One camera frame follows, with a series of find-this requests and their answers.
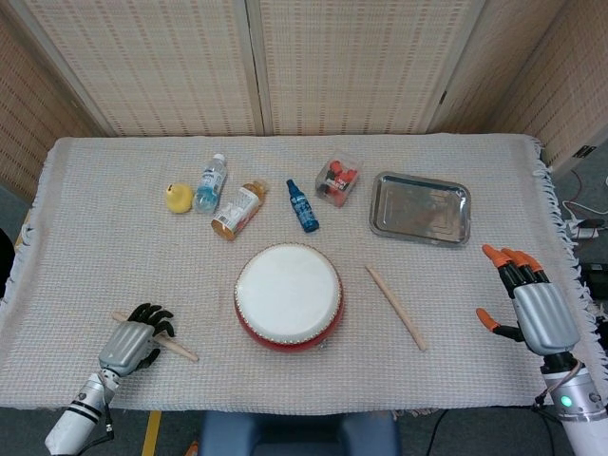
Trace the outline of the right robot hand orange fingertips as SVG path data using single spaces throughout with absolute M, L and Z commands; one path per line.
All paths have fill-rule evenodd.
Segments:
M 569 352 L 580 341 L 580 333 L 559 287 L 552 283 L 541 264 L 523 251 L 482 246 L 485 256 L 497 269 L 511 299 L 517 325 L 498 323 L 482 309 L 480 322 L 491 333 L 523 342 L 539 356 Z

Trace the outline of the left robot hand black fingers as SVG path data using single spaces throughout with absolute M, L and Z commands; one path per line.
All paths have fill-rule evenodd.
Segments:
M 120 377 L 149 368 L 161 353 L 155 346 L 154 337 L 161 333 L 169 337 L 175 335 L 170 321 L 173 316 L 161 305 L 139 305 L 125 321 L 119 323 L 104 345 L 99 354 L 101 368 Z

